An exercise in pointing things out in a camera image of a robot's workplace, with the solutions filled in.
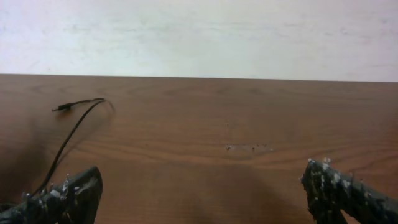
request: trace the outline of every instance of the wood grain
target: wood grain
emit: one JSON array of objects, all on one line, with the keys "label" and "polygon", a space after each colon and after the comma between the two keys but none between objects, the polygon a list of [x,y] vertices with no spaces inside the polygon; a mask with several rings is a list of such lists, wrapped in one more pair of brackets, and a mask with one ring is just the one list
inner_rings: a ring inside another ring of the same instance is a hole
[{"label": "wood grain", "polygon": [[98,166],[96,223],[312,223],[309,157],[398,198],[398,83],[2,75],[2,202],[40,184],[89,105],[50,109],[92,97],[116,114],[93,110],[53,181]]}]

